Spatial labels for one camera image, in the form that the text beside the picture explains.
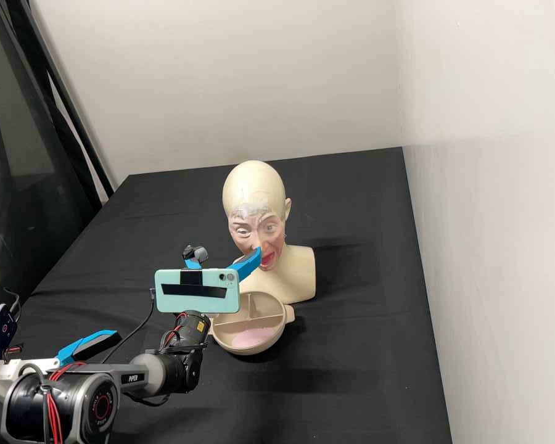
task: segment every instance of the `black motor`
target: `black motor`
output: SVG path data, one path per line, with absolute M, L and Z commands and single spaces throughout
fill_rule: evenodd
M 70 442 L 106 442 L 119 398 L 107 373 L 66 373 L 51 388 L 62 428 Z M 44 437 L 44 393 L 35 373 L 25 374 L 10 388 L 4 403 L 3 433 L 10 442 L 48 442 Z

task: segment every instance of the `mannequin nose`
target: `mannequin nose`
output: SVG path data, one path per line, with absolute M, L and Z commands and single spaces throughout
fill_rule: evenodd
M 261 252 L 267 250 L 269 243 L 266 240 L 260 238 L 260 236 L 255 235 L 255 238 L 251 242 L 251 250 L 256 250 L 258 247 L 261 247 Z

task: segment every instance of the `mannequin face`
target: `mannequin face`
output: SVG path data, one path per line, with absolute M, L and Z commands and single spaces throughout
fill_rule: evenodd
M 243 205 L 228 216 L 230 235 L 243 254 L 261 247 L 263 271 L 276 266 L 284 248 L 284 221 L 267 204 Z

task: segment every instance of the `black tablecloth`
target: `black tablecloth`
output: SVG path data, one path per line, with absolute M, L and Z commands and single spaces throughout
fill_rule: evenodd
M 292 198 L 288 242 L 315 250 L 316 297 L 264 353 L 212 341 L 193 392 L 158 408 L 123 397 L 111 442 L 451 442 L 402 150 L 271 163 Z M 232 262 L 228 171 L 130 176 L 23 307 L 23 357 L 129 333 L 155 270 L 181 267 L 188 243 L 206 246 L 206 266 Z M 172 322 L 155 311 L 111 362 L 156 347 Z

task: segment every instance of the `bald mannequin head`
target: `bald mannequin head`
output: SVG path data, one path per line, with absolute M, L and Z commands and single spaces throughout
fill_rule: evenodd
M 291 203 L 278 172 L 265 162 L 243 162 L 224 182 L 222 204 L 232 239 L 243 254 L 261 247 L 264 271 L 281 256 Z

